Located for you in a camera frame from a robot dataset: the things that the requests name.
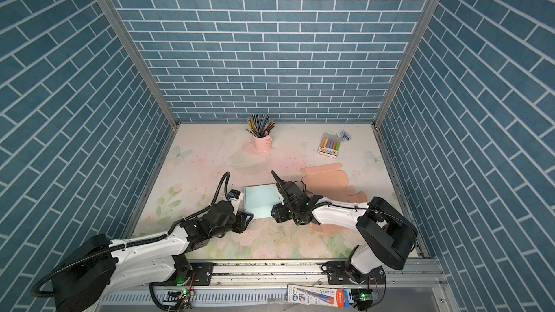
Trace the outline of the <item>light blue paper box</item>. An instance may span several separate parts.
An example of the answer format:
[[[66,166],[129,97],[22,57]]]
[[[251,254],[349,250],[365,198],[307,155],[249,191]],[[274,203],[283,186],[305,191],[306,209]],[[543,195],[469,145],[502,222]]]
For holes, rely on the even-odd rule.
[[[253,219],[270,218],[274,205],[280,204],[278,188],[274,184],[247,186],[244,189],[244,209]]]

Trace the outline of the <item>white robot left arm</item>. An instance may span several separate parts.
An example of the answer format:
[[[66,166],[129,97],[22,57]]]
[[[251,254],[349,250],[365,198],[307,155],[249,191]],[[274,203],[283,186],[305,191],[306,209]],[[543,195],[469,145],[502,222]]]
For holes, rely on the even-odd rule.
[[[239,191],[229,189],[229,173],[218,183],[212,202],[174,222],[167,231],[135,239],[110,240],[104,234],[85,241],[45,277],[30,293],[53,298],[57,311],[86,311],[120,290],[142,284],[189,284],[189,252],[222,238],[242,233],[252,217],[238,210]]]

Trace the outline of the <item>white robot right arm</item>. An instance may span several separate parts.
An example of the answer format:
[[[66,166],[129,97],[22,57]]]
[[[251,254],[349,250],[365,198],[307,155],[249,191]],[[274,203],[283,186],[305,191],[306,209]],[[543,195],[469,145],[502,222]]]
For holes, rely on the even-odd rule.
[[[336,225],[358,231],[364,239],[343,264],[342,274],[362,283],[380,267],[402,270],[416,247],[418,231],[389,202],[374,197],[367,203],[336,202],[321,195],[309,196],[293,181],[271,172],[283,202],[273,206],[272,218],[296,225]]]

